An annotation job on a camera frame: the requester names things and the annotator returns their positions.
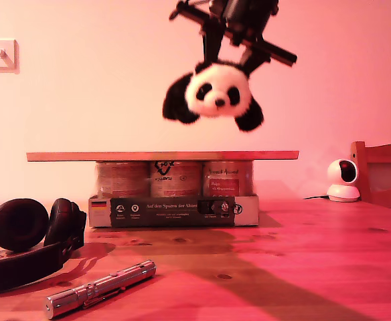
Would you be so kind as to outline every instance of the cable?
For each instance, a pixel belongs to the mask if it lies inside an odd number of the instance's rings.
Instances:
[[[316,198],[319,198],[319,199],[329,199],[329,196],[328,195],[310,196],[310,197],[306,197],[305,199],[316,199]]]

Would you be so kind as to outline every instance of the headphones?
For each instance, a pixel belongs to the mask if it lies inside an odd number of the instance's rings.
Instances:
[[[0,247],[16,255],[0,259],[0,292],[40,280],[63,267],[84,245],[87,214],[67,199],[56,199],[50,217],[33,199],[0,205]],[[43,238],[44,246],[29,250]]]

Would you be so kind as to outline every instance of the security camera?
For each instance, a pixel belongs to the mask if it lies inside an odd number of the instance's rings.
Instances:
[[[336,202],[357,201],[360,193],[354,186],[358,179],[358,167],[348,159],[337,159],[328,166],[328,179],[331,186],[328,188],[329,199]]]

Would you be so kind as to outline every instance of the can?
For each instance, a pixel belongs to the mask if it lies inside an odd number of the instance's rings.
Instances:
[[[146,162],[98,162],[99,197],[148,197],[149,167]]]
[[[158,160],[151,162],[151,197],[201,195],[202,163]]]
[[[253,195],[251,160],[213,160],[203,164],[203,196]]]

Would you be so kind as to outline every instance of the cardboard box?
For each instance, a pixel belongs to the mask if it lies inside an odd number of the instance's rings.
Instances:
[[[88,201],[91,227],[196,227],[258,225],[258,196],[129,197]]]

